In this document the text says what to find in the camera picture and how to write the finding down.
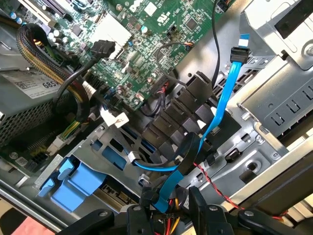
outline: screw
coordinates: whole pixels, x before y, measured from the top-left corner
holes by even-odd
[[[307,54],[309,56],[313,56],[313,44],[310,44],[308,49],[307,49]]]
[[[272,154],[272,158],[273,158],[274,160],[278,160],[278,159],[280,158],[280,156],[278,155],[278,153],[273,153],[273,154]]]
[[[116,10],[117,11],[122,11],[123,10],[123,6],[121,4],[116,5]]]
[[[108,213],[105,211],[105,212],[101,212],[100,214],[99,214],[99,216],[100,217],[104,217],[104,216],[107,216],[108,215]]]
[[[211,211],[217,211],[217,210],[218,210],[218,208],[217,208],[216,206],[210,206],[209,209],[210,209]]]
[[[139,210],[141,210],[140,207],[134,207],[134,211],[139,211]]]
[[[263,144],[264,140],[262,139],[262,137],[260,135],[257,135],[257,137],[255,138],[255,141],[258,143],[258,144]]]
[[[246,216],[254,216],[254,213],[251,211],[245,211]]]
[[[18,155],[17,152],[12,152],[12,153],[10,153],[9,157],[10,157],[11,159],[17,159],[17,158],[19,157],[19,155]]]

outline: white label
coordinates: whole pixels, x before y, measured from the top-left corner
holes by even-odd
[[[26,160],[23,157],[19,157],[15,160],[15,162],[19,164],[20,166],[26,166],[26,164],[28,163],[28,160]]]
[[[91,99],[92,95],[96,92],[96,89],[93,88],[88,82],[83,82],[83,87],[85,88],[88,98]]]
[[[122,125],[126,124],[129,121],[126,114],[123,112],[116,117],[115,125],[117,128],[120,128]]]
[[[159,26],[161,26],[162,24],[166,24],[169,21],[169,16],[171,15],[171,12],[167,12],[166,14],[162,13],[160,15],[160,17],[156,20],[159,22]]]
[[[144,11],[149,15],[152,16],[153,13],[157,10],[157,7],[152,3],[149,2],[149,4],[146,6],[146,8],[144,9]]]
[[[104,122],[107,124],[107,126],[115,124],[117,128],[120,128],[122,125],[129,121],[125,113],[121,113],[117,117],[114,117],[108,110],[101,109],[100,115],[103,118]]]
[[[187,196],[183,206],[186,207],[189,210],[189,195]]]
[[[239,46],[240,47],[248,47],[249,40],[248,39],[239,39]]]
[[[30,74],[30,76],[23,78],[12,77],[7,74],[2,74],[2,76],[32,99],[55,93],[60,87],[58,83],[44,75],[32,76],[32,74]]]
[[[140,6],[140,4],[143,2],[143,0],[135,0],[133,5],[131,5],[129,7],[129,9],[132,11],[132,12],[135,12],[137,10],[137,7]]]

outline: motherboard slot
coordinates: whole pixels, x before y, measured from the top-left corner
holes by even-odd
[[[43,0],[43,2],[62,18],[68,19],[70,17],[70,15],[55,0]]]
[[[55,26],[56,22],[54,21],[54,19],[45,12],[43,12],[34,1],[32,0],[18,0],[18,1],[44,24],[50,27]]]

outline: black cable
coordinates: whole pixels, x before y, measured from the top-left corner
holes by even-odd
[[[56,65],[50,58],[35,45],[36,41],[48,46],[49,42],[45,31],[37,24],[29,23],[17,30],[16,42],[22,56],[34,68],[53,79],[58,84],[63,84],[70,74],[67,70]],[[89,116],[90,105],[88,95],[82,84],[74,81],[68,88],[77,103],[76,121],[85,121]]]
[[[80,75],[82,75],[84,72],[86,72],[87,70],[89,70],[92,66],[94,66],[97,62],[99,61],[99,59],[92,57],[92,59],[85,64],[84,66],[82,66],[79,70],[77,70],[76,72],[74,72],[70,77],[68,77],[64,83],[60,86],[60,88],[58,89],[56,95],[53,97],[52,103],[52,109],[56,110],[57,104],[60,100],[60,98],[62,97],[64,91],[68,88],[68,86],[76,79],[78,78]]]
[[[160,110],[160,108],[161,108],[161,106],[162,106],[162,101],[163,101],[163,97],[164,96],[164,93],[160,93],[159,94],[159,98],[157,99],[157,103],[156,103],[156,106],[155,106],[155,108],[152,110],[152,111],[147,111],[146,109],[145,109],[145,105],[146,104],[144,104],[143,106],[141,106],[140,107],[140,111],[143,113],[143,115],[144,116],[146,116],[146,117],[149,117],[149,118],[153,118],[156,114],[157,114],[157,112]]]
[[[214,88],[217,77],[219,75],[219,71],[220,71],[220,63],[221,63],[221,53],[220,53],[220,46],[219,46],[219,42],[217,39],[217,35],[216,35],[216,28],[215,28],[215,8],[217,3],[220,0],[215,0],[214,4],[213,4],[213,9],[212,9],[212,31],[213,31],[213,37],[214,37],[214,41],[215,41],[215,45],[216,45],[216,50],[217,50],[217,61],[216,61],[216,66],[215,66],[215,71],[211,80],[212,83],[212,88]]]
[[[183,86],[186,86],[186,84],[182,81],[179,81],[178,79],[176,79],[175,77],[169,75],[166,71],[164,71],[159,63],[159,60],[160,60],[160,51],[163,49],[163,48],[166,48],[166,47],[169,47],[169,46],[172,46],[172,45],[183,45],[183,46],[186,46],[185,43],[177,43],[177,42],[173,42],[173,43],[167,43],[167,44],[164,44],[163,46],[161,46],[157,51],[156,51],[156,64],[157,64],[157,67],[158,69],[166,76],[166,78],[170,81],[173,81],[175,83],[179,83]]]

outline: chip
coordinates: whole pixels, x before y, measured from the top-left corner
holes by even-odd
[[[194,19],[191,18],[191,19],[187,22],[186,26],[187,26],[191,31],[194,31],[195,28],[198,26],[198,23],[197,23]]]
[[[126,87],[130,89],[130,88],[133,87],[133,85],[132,85],[132,83],[129,82],[129,83],[126,84]]]
[[[73,28],[72,28],[72,32],[77,36],[79,37],[79,35],[82,33],[82,29],[78,26],[78,25],[74,25]]]
[[[162,53],[162,51],[160,51],[158,54],[159,54],[158,59],[160,60],[164,56],[164,54]],[[157,50],[153,53],[153,56],[157,58]]]
[[[128,22],[130,24],[134,24],[137,21],[137,19],[134,16],[130,16],[130,18],[128,19]]]

